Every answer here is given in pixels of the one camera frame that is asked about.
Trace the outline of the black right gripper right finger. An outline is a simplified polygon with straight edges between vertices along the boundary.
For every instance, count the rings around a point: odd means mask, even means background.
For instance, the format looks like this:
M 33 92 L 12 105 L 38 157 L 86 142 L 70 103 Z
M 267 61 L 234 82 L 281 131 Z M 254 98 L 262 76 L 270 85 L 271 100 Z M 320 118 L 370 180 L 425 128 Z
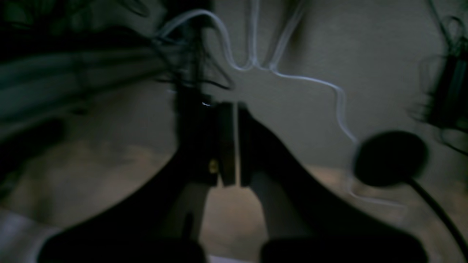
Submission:
M 328 190 L 281 140 L 238 104 L 240 184 L 262 205 L 268 241 L 261 263 L 426 263 L 413 235 Z

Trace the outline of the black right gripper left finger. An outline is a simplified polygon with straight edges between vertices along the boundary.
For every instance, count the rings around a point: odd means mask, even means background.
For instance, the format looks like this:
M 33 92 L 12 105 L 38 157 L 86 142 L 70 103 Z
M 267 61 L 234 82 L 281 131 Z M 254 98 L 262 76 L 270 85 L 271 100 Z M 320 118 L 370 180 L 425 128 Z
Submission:
M 124 200 L 49 238 L 39 263 L 206 263 L 198 239 L 218 180 L 235 185 L 234 107 L 204 115 L 168 163 Z

